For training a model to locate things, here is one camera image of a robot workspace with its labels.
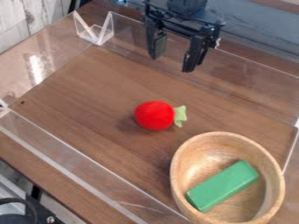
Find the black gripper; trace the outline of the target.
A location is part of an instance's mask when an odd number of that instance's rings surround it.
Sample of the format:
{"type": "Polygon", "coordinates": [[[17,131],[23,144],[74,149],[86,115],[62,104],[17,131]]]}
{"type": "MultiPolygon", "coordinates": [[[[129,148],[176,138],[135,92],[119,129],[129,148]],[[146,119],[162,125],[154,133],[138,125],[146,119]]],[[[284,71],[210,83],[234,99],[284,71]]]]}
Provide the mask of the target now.
{"type": "Polygon", "coordinates": [[[146,51],[156,60],[164,55],[166,47],[166,32],[174,32],[190,38],[190,46],[184,54],[181,71],[189,73],[201,64],[208,47],[216,48],[220,43],[220,29],[225,25],[220,14],[208,9],[209,0],[142,0],[143,15],[160,22],[158,28],[145,25],[146,51]]]}

